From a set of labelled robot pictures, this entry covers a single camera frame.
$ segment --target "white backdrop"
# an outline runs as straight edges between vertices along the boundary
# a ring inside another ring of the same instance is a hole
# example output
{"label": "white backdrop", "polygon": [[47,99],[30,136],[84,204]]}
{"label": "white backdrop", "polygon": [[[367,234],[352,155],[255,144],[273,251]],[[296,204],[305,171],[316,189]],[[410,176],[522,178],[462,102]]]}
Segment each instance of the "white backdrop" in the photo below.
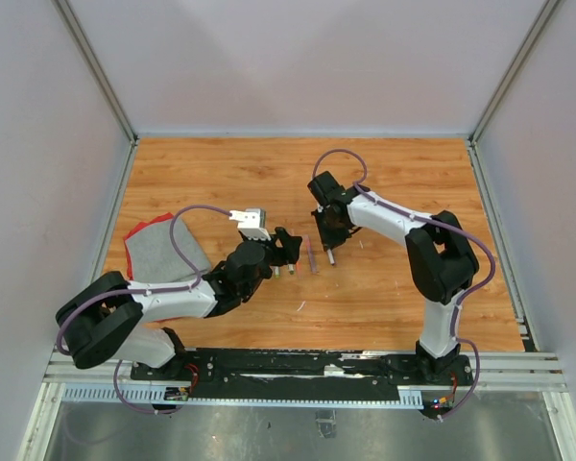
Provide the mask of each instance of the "white backdrop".
{"label": "white backdrop", "polygon": [[576,0],[562,4],[481,143],[536,333],[576,408]]}
{"label": "white backdrop", "polygon": [[89,276],[128,142],[49,1],[0,2],[0,460]]}
{"label": "white backdrop", "polygon": [[542,0],[71,0],[134,127],[466,134]]}

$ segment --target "folded cloth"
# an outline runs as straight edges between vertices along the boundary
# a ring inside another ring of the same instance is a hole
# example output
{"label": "folded cloth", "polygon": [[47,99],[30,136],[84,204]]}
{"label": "folded cloth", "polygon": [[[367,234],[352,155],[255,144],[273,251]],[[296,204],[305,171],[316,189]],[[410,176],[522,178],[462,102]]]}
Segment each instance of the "folded cloth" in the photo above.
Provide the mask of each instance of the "folded cloth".
{"label": "folded cloth", "polygon": [[[140,223],[124,237],[128,260],[128,277],[145,283],[163,283],[191,279],[195,272],[175,252],[169,237],[173,214],[158,216],[150,223]],[[175,223],[175,241],[180,250],[202,272],[211,263],[188,227],[179,219]]]}

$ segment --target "wooden table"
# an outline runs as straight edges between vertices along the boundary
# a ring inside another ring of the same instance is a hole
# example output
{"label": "wooden table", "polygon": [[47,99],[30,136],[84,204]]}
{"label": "wooden table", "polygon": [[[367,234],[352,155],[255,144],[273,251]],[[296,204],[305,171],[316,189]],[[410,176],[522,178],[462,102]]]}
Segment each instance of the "wooden table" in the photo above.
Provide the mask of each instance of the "wooden table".
{"label": "wooden table", "polygon": [[[413,209],[449,209],[464,229],[492,248],[486,216],[461,139],[187,138],[142,139],[105,270],[126,274],[123,236],[140,221],[192,204],[225,209],[262,207],[267,229],[283,226],[308,234],[319,272],[312,274],[301,249],[300,273],[282,268],[265,280],[248,303],[212,319],[162,322],[188,347],[412,350],[420,335],[423,298],[411,280],[405,250],[371,230],[361,230],[334,254],[323,252],[307,190],[312,167],[323,152],[345,147],[369,165],[365,184],[382,197]],[[361,176],[347,155],[327,158],[345,186]],[[240,242],[236,224],[205,210],[185,222],[212,264]],[[475,250],[483,278],[489,265]],[[460,334],[484,351],[521,351],[514,312],[499,271],[492,283],[469,297]]]}

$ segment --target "white marker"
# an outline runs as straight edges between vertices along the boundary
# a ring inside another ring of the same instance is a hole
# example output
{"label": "white marker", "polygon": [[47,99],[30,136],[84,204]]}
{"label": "white marker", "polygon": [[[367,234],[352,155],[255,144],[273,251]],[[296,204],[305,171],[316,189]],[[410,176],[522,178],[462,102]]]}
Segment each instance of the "white marker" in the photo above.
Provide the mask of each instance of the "white marker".
{"label": "white marker", "polygon": [[326,250],[326,254],[328,255],[328,260],[330,261],[331,266],[334,266],[335,258],[333,257],[333,252],[330,251],[330,248]]}

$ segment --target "gray floor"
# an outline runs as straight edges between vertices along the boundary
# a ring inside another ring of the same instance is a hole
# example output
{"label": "gray floor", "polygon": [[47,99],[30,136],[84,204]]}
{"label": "gray floor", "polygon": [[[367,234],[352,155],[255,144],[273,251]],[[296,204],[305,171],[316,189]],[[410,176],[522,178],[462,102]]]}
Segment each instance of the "gray floor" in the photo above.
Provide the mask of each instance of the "gray floor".
{"label": "gray floor", "polygon": [[338,409],[333,433],[320,422],[327,416],[317,422],[312,408],[188,406],[169,418],[117,403],[65,403],[45,459],[561,459],[537,393],[481,394],[443,424],[414,410]]}

